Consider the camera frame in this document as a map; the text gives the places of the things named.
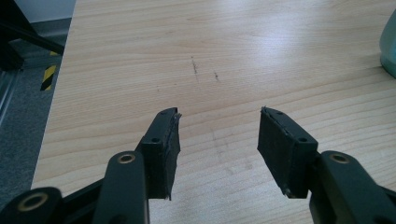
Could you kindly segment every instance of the teal object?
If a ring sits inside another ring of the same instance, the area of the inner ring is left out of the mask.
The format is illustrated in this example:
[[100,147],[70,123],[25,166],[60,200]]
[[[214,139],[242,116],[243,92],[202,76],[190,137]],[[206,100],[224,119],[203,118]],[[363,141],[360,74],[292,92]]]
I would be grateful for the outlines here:
[[381,64],[393,77],[396,77],[396,10],[390,16],[379,41]]

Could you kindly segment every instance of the yellow and black tape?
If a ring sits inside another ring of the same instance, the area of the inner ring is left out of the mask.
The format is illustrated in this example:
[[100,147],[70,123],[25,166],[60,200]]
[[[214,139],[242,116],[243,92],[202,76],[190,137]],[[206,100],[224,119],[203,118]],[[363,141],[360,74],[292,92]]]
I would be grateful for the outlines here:
[[55,71],[56,71],[56,64],[46,68],[46,71],[44,72],[43,82],[41,83],[41,88],[40,88],[41,91],[50,90]]

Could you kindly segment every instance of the white wall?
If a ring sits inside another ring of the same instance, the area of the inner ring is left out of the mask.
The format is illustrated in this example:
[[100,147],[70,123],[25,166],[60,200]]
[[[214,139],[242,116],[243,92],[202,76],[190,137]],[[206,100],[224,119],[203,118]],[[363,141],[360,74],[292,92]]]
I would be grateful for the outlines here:
[[76,4],[76,0],[15,0],[15,2],[29,22],[71,18]]

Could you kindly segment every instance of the wooden table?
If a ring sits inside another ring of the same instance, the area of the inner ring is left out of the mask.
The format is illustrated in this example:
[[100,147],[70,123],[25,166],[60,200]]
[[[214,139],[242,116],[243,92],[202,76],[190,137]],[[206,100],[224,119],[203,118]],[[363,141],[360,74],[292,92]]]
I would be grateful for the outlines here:
[[309,223],[257,151],[260,109],[396,190],[396,80],[379,63],[393,0],[79,0],[33,188],[102,178],[157,112],[177,106],[173,201],[152,223]]

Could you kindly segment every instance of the light wood tabletop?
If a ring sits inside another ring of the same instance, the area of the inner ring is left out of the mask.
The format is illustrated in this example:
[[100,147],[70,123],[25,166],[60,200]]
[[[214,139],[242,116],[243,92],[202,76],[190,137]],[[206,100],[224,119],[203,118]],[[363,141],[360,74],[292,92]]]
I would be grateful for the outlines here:
[[260,109],[287,113],[319,142],[396,190],[396,80],[379,37],[384,1],[78,0],[33,188],[68,195],[135,149],[178,107],[172,201],[151,223],[311,223],[257,150]]

